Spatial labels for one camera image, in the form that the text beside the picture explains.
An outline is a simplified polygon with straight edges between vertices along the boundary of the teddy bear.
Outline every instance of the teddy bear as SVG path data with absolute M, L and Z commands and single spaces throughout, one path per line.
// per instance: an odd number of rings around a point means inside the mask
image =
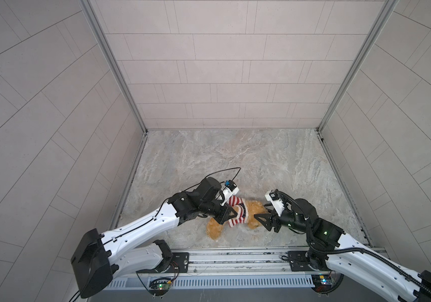
M 240 197 L 231 196 L 228 200 L 228 204 L 237 211 L 236 218 L 227 221 L 230 227 L 245 223 L 253 230 L 261 225 L 261 223 L 254 218 L 254 214 L 267 213 L 266 208 L 259 201 L 248 201 Z M 211 217 L 207 223 L 205 232 L 211 239 L 216 240 L 222 233 L 224 225 L 225 223 L 221 225 Z

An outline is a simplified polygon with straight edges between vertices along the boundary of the marble floor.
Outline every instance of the marble floor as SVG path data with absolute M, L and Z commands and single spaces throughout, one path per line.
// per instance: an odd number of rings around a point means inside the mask
M 151 131 L 121 214 L 119 226 L 150 213 L 176 192 L 207 174 L 242 167 L 234 180 L 238 194 L 265 203 L 268 190 L 279 189 L 312 203 L 320 217 L 367 242 L 313 129 Z M 213 175 L 222 181 L 234 171 Z M 197 218 L 161 233 L 171 248 L 302 246 L 305 235 L 286 228 L 224 226 L 221 237 L 207 237 L 208 218 Z

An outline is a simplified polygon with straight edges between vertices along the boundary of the tiled wall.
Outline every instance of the tiled wall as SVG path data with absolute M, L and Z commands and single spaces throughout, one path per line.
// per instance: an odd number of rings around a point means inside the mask
M 373 242 L 431 271 L 431 0 L 400 0 L 323 137 Z
M 76 0 L 0 0 L 0 301 L 68 301 L 141 134 Z
M 149 129 L 316 127 L 382 3 L 92 0 Z

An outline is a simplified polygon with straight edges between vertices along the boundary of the plush toy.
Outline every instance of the plush toy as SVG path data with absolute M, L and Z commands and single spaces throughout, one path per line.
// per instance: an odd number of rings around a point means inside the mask
M 236 218 L 229 219 L 227 222 L 230 227 L 233 227 L 236 224 L 246 223 L 247 226 L 253 230 L 261 225 L 260 222 L 254 218 L 254 214 L 267 213 L 264 205 L 258 201 L 247 201 L 243 198 L 231 196 L 228 204 L 237 211 Z M 224 225 L 218 224 L 217 221 L 211 217 L 209 219 L 209 223 L 207 223 L 205 232 L 207 233 L 207 236 L 216 240 L 222 233 L 223 228 Z

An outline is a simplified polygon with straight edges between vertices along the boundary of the black mounting plate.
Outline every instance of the black mounting plate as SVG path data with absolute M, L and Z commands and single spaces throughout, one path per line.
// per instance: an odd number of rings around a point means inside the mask
M 300 262 L 306 262 L 308 259 L 305 256 L 306 251 L 289 251 L 287 253 L 287 256 L 289 258 L 298 260 Z M 292 272 L 303 272 L 303 271 L 312 271 L 308 264 L 298 264 L 296 262 L 289 262 L 289 265 L 291 266 Z
M 180 271 L 179 273 L 187 273 L 188 271 L 188 253 L 173 253 L 173 257 L 172 257 L 172 261 L 177 263 Z M 158 274 L 155 270 L 141 270 L 138 271 L 138 273 L 140 274 Z M 164 274 L 174 274 L 174 268 L 169 265 L 169 268 L 166 269 L 164 272 L 162 272 Z

